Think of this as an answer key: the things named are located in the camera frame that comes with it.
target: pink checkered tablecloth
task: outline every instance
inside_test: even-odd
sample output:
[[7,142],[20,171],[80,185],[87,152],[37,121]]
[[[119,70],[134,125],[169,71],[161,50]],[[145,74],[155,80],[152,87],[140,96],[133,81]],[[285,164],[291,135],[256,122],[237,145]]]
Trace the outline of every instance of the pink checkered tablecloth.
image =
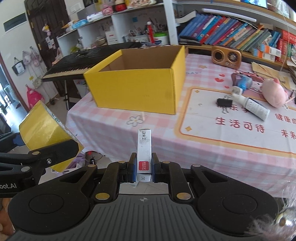
[[[251,72],[252,68],[242,63],[240,70]],[[187,90],[199,86],[225,91],[232,86],[233,72],[213,64],[210,56],[189,54],[176,115],[145,112],[142,121],[140,111],[98,108],[89,93],[68,112],[66,126],[84,145],[84,151],[94,150],[120,160],[128,160],[131,153],[136,152],[138,129],[148,128],[152,132],[152,151],[160,161],[174,161],[183,168],[201,164],[281,197],[287,185],[296,183],[294,158],[209,145],[175,135]],[[224,81],[216,81],[222,78],[221,74],[225,75]]]

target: speaker grille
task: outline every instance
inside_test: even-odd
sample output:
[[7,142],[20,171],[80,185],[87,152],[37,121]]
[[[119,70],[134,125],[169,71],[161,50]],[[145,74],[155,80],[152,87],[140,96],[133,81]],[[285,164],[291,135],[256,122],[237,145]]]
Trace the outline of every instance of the speaker grille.
[[215,51],[213,52],[213,58],[214,58],[214,60],[217,61],[217,62],[223,62],[224,59],[225,59],[225,55],[224,55],[224,53],[223,53],[222,51],[220,51],[220,50],[215,50]]

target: red bottle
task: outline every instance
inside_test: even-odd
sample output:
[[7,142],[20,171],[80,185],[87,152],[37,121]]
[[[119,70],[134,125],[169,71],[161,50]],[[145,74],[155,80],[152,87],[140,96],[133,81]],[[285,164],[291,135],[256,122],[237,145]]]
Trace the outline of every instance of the red bottle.
[[151,43],[155,43],[154,41],[154,38],[153,38],[153,31],[152,31],[152,27],[151,27],[151,22],[147,22],[147,29],[148,29],[148,35],[149,35],[149,38],[150,38],[150,42]]

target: wooden door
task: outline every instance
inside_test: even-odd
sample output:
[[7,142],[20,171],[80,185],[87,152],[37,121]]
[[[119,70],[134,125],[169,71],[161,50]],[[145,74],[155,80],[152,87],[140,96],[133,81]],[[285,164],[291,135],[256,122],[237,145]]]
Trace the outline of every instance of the wooden door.
[[[61,27],[69,22],[65,2],[63,0],[25,0],[25,7],[40,55],[49,69],[57,55],[57,37],[64,33]],[[42,31],[46,23],[51,31],[50,39],[54,39],[55,49],[49,49],[46,42],[47,34]]]

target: red label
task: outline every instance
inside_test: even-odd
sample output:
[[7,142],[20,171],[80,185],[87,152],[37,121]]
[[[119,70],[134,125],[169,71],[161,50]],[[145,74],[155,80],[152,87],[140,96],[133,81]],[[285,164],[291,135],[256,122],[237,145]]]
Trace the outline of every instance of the red label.
[[148,171],[149,170],[149,162],[148,161],[139,161],[139,170],[140,171]]

